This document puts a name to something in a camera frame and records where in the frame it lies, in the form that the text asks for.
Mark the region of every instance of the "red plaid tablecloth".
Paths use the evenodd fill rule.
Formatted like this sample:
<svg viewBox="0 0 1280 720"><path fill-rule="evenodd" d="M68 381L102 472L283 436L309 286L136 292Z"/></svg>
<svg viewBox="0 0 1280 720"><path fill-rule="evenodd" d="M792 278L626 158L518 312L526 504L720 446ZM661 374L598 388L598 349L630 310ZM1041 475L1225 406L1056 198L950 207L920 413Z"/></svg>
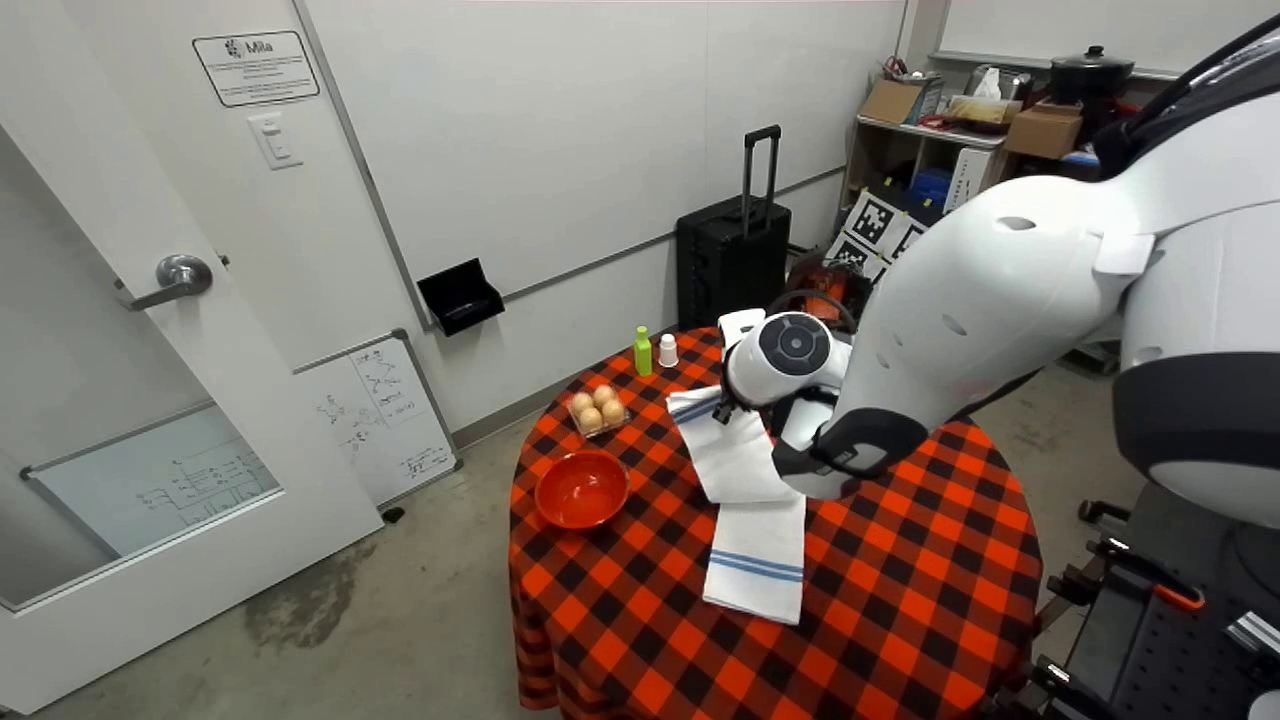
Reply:
<svg viewBox="0 0 1280 720"><path fill-rule="evenodd" d="M663 396L716 384L716 334L682 370L587 370L535 419L511 482L522 700L563 715L963 715L1026 662L1041 550L1026 491L975 425L941 430L886 482L809 504L797 627L701 601L716 510ZM591 439L634 475L600 534L556 534L533 484L585 447L563 402L614 384L634 425Z"/></svg>

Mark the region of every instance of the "luggage handle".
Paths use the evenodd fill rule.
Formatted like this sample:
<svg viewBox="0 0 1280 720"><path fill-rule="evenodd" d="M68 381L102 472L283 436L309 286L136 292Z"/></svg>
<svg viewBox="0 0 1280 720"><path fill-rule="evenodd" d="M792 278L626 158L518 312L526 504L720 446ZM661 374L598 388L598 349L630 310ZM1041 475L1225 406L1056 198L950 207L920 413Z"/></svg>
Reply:
<svg viewBox="0 0 1280 720"><path fill-rule="evenodd" d="M741 216L745 216L745 237L753 237L753 159L757 159L757 144L770 140L770 204L778 198L778 144L779 144L786 129L770 126L745 137L748 159L745 159L745 198L741 198Z"/></svg>

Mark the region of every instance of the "rolling luggage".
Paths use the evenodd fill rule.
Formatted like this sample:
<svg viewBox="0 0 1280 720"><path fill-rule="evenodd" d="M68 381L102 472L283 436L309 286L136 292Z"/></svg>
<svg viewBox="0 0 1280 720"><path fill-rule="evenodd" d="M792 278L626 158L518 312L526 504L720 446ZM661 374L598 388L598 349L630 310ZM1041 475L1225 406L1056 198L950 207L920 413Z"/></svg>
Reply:
<svg viewBox="0 0 1280 720"><path fill-rule="evenodd" d="M678 221L678 310L682 328L716 326L737 310L765 310L788 287L792 212L778 198L779 129L745 137L745 198ZM753 158L770 140L770 198L753 198Z"/></svg>

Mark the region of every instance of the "white door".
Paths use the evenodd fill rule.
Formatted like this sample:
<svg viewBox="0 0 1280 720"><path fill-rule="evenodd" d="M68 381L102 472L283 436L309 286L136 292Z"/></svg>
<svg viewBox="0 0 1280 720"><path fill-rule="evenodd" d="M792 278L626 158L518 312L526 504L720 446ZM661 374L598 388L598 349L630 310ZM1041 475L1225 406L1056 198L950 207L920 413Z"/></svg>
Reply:
<svg viewBox="0 0 1280 720"><path fill-rule="evenodd" d="M214 287L134 312L167 257ZM0 0L0 710L376 529L80 29Z"/></svg>

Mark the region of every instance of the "concrete floor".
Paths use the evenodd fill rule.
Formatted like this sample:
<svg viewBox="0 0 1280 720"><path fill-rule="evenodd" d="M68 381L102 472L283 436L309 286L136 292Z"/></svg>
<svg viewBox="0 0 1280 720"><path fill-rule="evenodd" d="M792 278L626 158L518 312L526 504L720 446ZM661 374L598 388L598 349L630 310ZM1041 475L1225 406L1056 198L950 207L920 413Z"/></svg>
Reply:
<svg viewBox="0 0 1280 720"><path fill-rule="evenodd" d="M509 482L533 413L468 446L463 469L408 516L186 642L39 712L39 720L330 720L535 715L518 705L506 580ZM982 413L1041 529L1043 568L1086 559L1086 495L1132 504L1108 381L1054 370ZM1066 657L1075 619L1038 651Z"/></svg>

